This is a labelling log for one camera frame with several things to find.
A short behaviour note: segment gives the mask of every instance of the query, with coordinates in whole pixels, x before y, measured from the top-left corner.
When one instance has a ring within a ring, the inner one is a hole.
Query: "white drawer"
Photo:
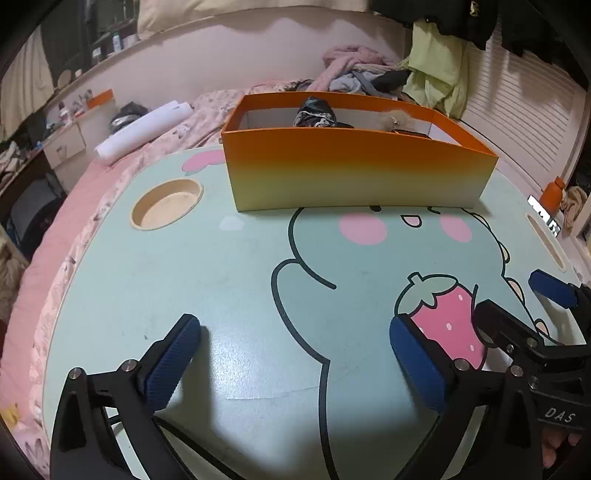
[[[56,168],[68,158],[86,149],[84,139],[76,124],[67,127],[67,130],[62,134],[58,132],[57,135],[54,140],[43,147],[51,168]]]

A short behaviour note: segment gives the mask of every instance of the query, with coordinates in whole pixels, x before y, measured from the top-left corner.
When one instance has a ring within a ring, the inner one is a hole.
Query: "hand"
[[[556,461],[556,450],[564,443],[566,438],[569,438],[569,443],[574,447],[579,442],[581,435],[571,433],[568,435],[564,430],[543,427],[542,428],[542,462],[544,468],[550,468]]]

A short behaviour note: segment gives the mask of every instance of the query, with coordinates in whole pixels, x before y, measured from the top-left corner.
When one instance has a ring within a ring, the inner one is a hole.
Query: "wall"
[[[462,121],[514,162],[534,196],[557,176],[568,183],[589,126],[591,96],[557,66],[505,50],[500,24],[486,51],[470,44],[468,55]]]
[[[267,80],[316,77],[323,53],[363,44],[395,61],[404,55],[405,30],[371,14],[316,7],[265,8],[221,15],[173,28],[130,47],[85,73],[46,107],[71,105],[90,88],[112,88],[118,106],[136,101],[156,108],[201,93],[246,88]]]

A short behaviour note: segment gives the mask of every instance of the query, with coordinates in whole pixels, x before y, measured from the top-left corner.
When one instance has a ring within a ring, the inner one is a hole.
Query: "pink strawberry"
[[[408,278],[410,284],[396,302],[395,313],[408,313],[424,335],[435,340],[451,359],[464,358],[474,368],[485,347],[472,326],[472,294],[448,275]]]

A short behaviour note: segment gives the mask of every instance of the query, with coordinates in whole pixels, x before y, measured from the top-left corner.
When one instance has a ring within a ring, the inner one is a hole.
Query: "white cabinet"
[[[66,192],[72,191],[94,160],[95,147],[111,134],[109,123],[117,111],[112,99],[74,119],[71,125],[62,127],[43,144],[49,165]]]

